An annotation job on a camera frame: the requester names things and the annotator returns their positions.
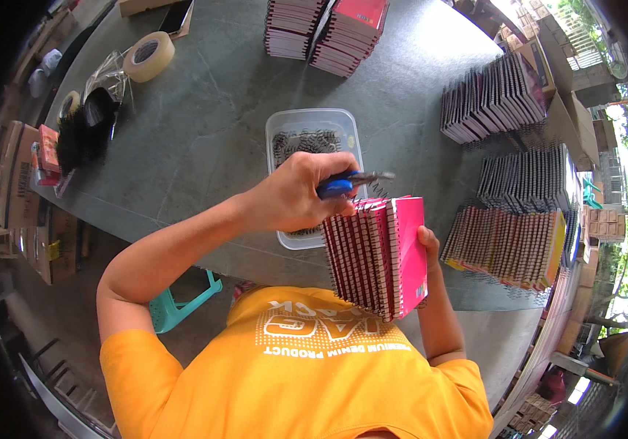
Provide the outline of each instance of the notebook stack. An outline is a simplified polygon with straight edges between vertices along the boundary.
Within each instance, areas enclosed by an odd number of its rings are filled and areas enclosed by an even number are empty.
[[[478,198],[515,214],[571,210],[582,202],[575,166],[564,144],[483,159]]]
[[[387,0],[336,0],[311,65],[345,78],[370,56],[385,25]]]
[[[416,237],[424,224],[422,198],[369,198],[355,215],[324,220],[324,237],[336,295],[389,322],[422,301],[426,249]]]
[[[270,0],[265,44],[271,56],[307,58],[329,0]]]
[[[545,118],[538,74],[520,53],[507,53],[471,70],[443,91],[441,132],[460,144]]]
[[[564,243],[560,211],[515,215],[467,206],[455,217],[441,260],[504,285],[542,292],[556,277]]]

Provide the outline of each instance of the yellow t-shirt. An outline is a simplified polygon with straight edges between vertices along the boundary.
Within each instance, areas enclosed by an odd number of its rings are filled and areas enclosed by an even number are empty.
[[[227,325],[184,370],[146,331],[105,341],[100,362],[124,439],[490,434],[477,364],[431,367],[397,326],[328,290],[260,289]]]

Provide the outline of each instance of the plastic chair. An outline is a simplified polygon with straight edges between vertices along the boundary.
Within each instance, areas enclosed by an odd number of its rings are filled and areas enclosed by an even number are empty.
[[[593,209],[602,209],[602,205],[600,205],[600,203],[594,201],[594,193],[590,192],[589,195],[585,195],[583,194],[583,198],[582,201],[592,207]]]
[[[150,319],[153,321],[153,329],[156,334],[163,334],[175,328],[178,323],[185,320],[194,310],[200,307],[214,294],[222,289],[221,279],[214,280],[211,270],[206,271],[209,277],[209,288],[199,294],[192,301],[175,303],[170,289],[163,291],[160,296],[150,301]]]
[[[596,187],[594,184],[592,184],[590,180],[587,180],[585,177],[582,177],[582,185],[585,189],[587,189],[588,186],[591,186],[597,192],[602,193],[602,190],[600,188]]]

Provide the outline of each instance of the plastic container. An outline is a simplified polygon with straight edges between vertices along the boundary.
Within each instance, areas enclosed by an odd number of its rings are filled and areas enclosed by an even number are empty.
[[[358,130],[355,129],[354,116],[341,108],[304,108],[301,110],[287,110],[274,113],[266,121],[266,151],[268,156],[268,173],[275,170],[273,154],[273,136],[281,131],[316,131],[334,130],[336,137],[341,139],[340,151],[353,153],[355,160],[362,167]],[[358,190],[359,198],[367,198],[367,188],[363,185]],[[277,240],[284,248],[290,250],[314,249],[324,247],[324,237],[321,233],[311,233],[305,236],[294,236],[284,232],[277,232]]]

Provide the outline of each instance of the packing tape roll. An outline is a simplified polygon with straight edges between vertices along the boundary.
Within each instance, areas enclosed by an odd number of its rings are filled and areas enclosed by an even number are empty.
[[[65,96],[63,103],[60,104],[60,111],[57,113],[57,124],[60,125],[60,120],[70,116],[79,106],[80,94],[73,90]]]
[[[124,71],[136,82],[158,76],[175,55],[175,46],[167,33],[153,32],[138,40],[124,58]]]

